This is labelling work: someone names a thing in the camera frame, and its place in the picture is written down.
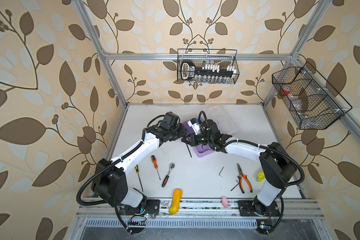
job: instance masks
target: wallpaper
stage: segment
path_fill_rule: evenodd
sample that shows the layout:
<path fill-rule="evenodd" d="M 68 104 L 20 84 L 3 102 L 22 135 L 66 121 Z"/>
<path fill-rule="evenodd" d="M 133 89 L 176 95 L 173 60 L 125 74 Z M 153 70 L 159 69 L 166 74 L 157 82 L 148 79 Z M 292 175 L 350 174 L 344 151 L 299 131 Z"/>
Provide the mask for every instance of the wallpaper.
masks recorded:
<path fill-rule="evenodd" d="M 271 74 L 280 61 L 238 61 L 236 84 L 177 80 L 173 61 L 115 60 L 111 62 L 127 102 L 176 104 L 261 103 L 271 88 Z"/>
<path fill-rule="evenodd" d="M 327 77 L 360 122 L 360 0 L 333 1 L 300 57 Z M 297 130 L 277 96 L 267 109 L 288 154 L 303 166 L 304 189 L 319 202 L 332 234 L 360 240 L 358 141 L 340 121 L 322 131 Z"/>
<path fill-rule="evenodd" d="M 111 53 L 170 48 L 290 53 L 315 0 L 84 0 Z"/>
<path fill-rule="evenodd" d="M 67 236 L 121 112 L 112 91 L 69 1 L 0 1 L 0 239 Z"/>

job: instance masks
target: black wire basket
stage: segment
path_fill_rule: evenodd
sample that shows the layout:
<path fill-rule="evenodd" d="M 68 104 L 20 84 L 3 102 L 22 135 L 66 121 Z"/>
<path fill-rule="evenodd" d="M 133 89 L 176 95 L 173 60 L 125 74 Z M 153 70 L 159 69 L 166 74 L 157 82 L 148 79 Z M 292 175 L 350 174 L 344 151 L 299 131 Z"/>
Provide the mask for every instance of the black wire basket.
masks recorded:
<path fill-rule="evenodd" d="M 325 80 L 325 87 L 313 78 L 314 73 Z M 272 84 L 299 129 L 326 129 L 352 109 L 349 102 L 309 62 L 303 67 L 289 67 L 275 72 Z"/>
<path fill-rule="evenodd" d="M 237 50 L 177 50 L 177 82 L 235 84 L 239 77 Z"/>

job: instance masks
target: pink toy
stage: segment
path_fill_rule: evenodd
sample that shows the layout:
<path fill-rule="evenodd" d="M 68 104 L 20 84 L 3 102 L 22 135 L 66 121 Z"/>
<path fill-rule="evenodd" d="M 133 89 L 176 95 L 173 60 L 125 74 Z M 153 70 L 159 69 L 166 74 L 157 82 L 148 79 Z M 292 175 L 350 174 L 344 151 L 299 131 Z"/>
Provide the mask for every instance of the pink toy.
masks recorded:
<path fill-rule="evenodd" d="M 229 206 L 228 199 L 226 197 L 223 197 L 221 199 L 221 204 L 223 205 L 223 207 L 228 207 Z"/>

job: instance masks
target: purple tray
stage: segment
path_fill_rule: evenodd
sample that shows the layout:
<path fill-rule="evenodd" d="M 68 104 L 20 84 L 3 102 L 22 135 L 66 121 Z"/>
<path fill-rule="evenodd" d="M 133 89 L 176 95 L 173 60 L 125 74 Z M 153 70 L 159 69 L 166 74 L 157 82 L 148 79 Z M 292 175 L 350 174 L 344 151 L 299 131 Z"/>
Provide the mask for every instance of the purple tray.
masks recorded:
<path fill-rule="evenodd" d="M 193 131 L 192 127 L 188 126 L 188 121 L 183 122 L 183 125 L 187 129 L 188 134 L 195 133 Z M 196 147 L 193 147 L 193 150 L 195 151 L 196 156 L 204 157 L 204 156 L 207 156 L 208 154 L 211 154 L 214 152 L 209 146 L 203 146 L 203 147 L 202 147 L 202 145 L 197 145 Z"/>

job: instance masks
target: work surface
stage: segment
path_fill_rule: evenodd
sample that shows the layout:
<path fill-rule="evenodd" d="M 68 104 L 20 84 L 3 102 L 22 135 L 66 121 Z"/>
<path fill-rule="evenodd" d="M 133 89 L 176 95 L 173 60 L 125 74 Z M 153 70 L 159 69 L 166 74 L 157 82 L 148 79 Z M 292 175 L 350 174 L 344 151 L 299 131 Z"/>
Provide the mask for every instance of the work surface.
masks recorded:
<path fill-rule="evenodd" d="M 169 111 L 177 114 L 181 122 L 191 118 L 197 118 L 201 110 L 210 108 L 212 105 L 131 105 L 119 139 L 112 157 L 116 157 L 127 150 L 135 142 L 141 139 L 142 130 L 147 123 L 154 117 L 165 114 Z M 268 120 L 260 105 L 224 105 L 230 117 L 239 126 L 233 134 L 234 137 L 248 140 L 259 144 L 271 144 L 276 142 L 276 138 L 268 123 Z M 182 197 L 187 198 L 254 198 L 264 184 L 264 180 L 257 182 L 257 174 L 261 171 L 258 162 L 248 158 L 213 152 L 202 158 L 198 158 L 190 147 L 192 158 L 189 155 L 187 146 L 180 139 L 173 142 L 163 143 L 158 149 L 151 152 L 139 164 L 140 178 L 147 197 L 172 197 L 175 189 L 183 191 Z M 157 171 L 151 161 L 150 156 L 154 155 L 157 159 L 159 180 Z M 162 181 L 169 170 L 170 163 L 175 163 L 167 185 L 161 187 Z M 243 182 L 245 194 L 241 193 L 237 186 L 230 191 L 238 179 L 236 164 L 239 163 L 243 173 L 247 175 L 253 192 L 250 193 L 248 185 Z M 136 188 L 141 191 L 139 178 L 132 170 L 127 175 L 129 188 Z M 284 192 L 283 198 L 301 198 L 297 186 L 290 186 Z"/>

